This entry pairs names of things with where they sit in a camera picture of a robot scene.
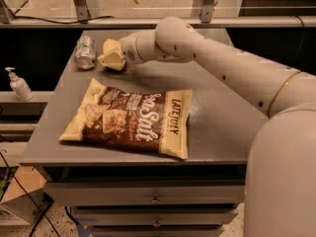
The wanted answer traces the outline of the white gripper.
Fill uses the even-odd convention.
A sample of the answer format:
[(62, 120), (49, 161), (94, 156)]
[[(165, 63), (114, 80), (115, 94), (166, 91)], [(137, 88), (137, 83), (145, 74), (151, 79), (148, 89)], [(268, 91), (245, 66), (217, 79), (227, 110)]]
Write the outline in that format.
[(142, 62), (137, 49), (137, 39), (139, 33), (133, 33), (127, 37), (121, 38), (121, 51), (119, 49), (112, 49), (101, 54), (98, 61), (104, 66), (116, 71), (122, 71), (127, 63), (139, 64)]

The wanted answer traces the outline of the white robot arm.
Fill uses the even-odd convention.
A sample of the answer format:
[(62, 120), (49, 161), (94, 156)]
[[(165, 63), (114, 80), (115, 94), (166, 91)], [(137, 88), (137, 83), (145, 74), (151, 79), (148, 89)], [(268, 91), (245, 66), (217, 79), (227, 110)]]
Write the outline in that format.
[(249, 153), (244, 237), (316, 237), (316, 77), (204, 37), (176, 17), (106, 41), (99, 60), (120, 70), (183, 58), (269, 118)]

